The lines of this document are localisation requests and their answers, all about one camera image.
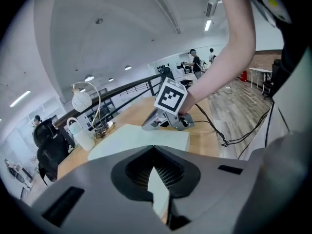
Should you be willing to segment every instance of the wooden floor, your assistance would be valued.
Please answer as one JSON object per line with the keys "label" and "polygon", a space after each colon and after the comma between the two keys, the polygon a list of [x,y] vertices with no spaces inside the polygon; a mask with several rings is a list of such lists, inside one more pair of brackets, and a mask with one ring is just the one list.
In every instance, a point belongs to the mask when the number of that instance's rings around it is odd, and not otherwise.
{"label": "wooden floor", "polygon": [[[269,110],[272,105],[270,98],[264,99],[262,90],[250,83],[235,79],[229,85],[208,97],[209,106],[214,118],[214,125],[222,132],[226,140],[237,139],[252,130],[261,116]],[[218,136],[220,157],[238,158],[248,143],[256,135],[258,127],[243,142],[223,147],[222,138]]]}

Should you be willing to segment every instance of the human arm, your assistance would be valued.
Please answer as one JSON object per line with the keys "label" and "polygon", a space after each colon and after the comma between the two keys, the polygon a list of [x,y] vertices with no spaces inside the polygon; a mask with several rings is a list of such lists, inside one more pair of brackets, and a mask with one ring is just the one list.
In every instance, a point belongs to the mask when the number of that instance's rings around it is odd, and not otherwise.
{"label": "human arm", "polygon": [[233,80],[245,70],[255,52],[255,28],[251,4],[248,0],[222,0],[225,7],[230,37],[228,44],[206,73],[188,89],[179,113],[190,108]]}

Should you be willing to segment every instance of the hand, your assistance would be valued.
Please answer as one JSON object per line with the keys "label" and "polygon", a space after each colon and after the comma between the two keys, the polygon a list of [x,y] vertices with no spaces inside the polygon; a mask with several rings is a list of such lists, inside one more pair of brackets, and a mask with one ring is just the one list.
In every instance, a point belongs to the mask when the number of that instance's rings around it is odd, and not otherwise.
{"label": "hand", "polygon": [[194,105],[195,105],[195,98],[190,93],[187,94],[185,101],[182,104],[178,114],[185,115]]}

